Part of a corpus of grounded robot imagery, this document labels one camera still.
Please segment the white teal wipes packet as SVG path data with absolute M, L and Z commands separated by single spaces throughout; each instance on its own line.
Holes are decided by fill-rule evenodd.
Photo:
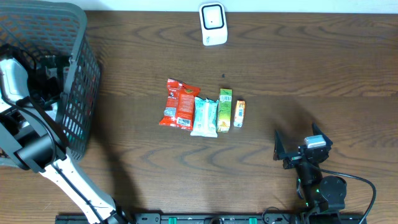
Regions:
M 207 138 L 217 138 L 216 117 L 218 101 L 211 99 L 195 98 L 195 117 L 191 136 L 202 136 Z

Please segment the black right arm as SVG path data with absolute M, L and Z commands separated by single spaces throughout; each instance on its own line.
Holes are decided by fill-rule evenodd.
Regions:
M 315 123 L 312 131 L 295 152 L 286 152 L 279 133 L 274 134 L 274 160 L 283 161 L 284 169 L 296 170 L 296 191 L 307 206 L 289 222 L 341 223 L 338 213 L 345 208 L 347 183 L 335 175 L 322 176 L 319 164 L 329 157 L 333 142 Z

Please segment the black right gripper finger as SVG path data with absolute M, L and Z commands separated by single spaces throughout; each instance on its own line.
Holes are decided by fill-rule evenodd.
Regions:
M 273 160 L 274 161 L 283 160 L 285 157 L 285 149 L 277 130 L 274 131 L 274 140 L 275 144 L 274 144 Z
M 316 123 L 312 123 L 312 132 L 313 132 L 314 136 L 321 135 L 323 137 L 323 139 L 325 140 L 327 146 L 333 145 L 333 142 L 331 141 L 331 139 L 326 134 L 324 134 L 323 131 L 321 131 L 321 129 L 317 126 Z

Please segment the green snack box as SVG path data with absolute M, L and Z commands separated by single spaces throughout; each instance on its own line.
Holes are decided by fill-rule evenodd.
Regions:
M 217 114 L 217 132 L 227 133 L 231 126 L 231 105 L 233 91 L 221 88 Z

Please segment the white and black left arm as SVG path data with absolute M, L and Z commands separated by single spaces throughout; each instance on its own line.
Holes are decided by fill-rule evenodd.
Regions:
M 69 55 L 35 58 L 10 44 L 1 46 L 2 164 L 31 170 L 51 180 L 83 211 L 89 223 L 131 223 L 109 194 L 84 173 L 72 156 L 71 144 L 86 123 L 77 107 L 62 126 L 49 114 L 60 110 L 65 94 L 64 71 Z

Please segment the small orange candy box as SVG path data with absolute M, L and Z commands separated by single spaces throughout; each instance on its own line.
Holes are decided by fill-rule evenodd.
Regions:
M 238 100 L 235 106 L 234 113 L 234 127 L 241 128 L 243 126 L 244 115 L 246 110 L 246 102 L 244 100 Z

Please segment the green white 3M packet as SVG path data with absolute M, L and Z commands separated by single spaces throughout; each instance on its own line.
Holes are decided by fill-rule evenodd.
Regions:
M 70 63 L 67 61 L 56 61 L 45 66 L 46 78 L 56 78 L 58 81 L 64 81 L 68 74 Z

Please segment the red snack packet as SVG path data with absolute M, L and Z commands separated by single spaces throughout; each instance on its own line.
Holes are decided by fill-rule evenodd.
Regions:
M 192 131 L 195 98 L 200 93 L 200 88 L 169 78 L 167 90 L 164 116 L 159 124 Z

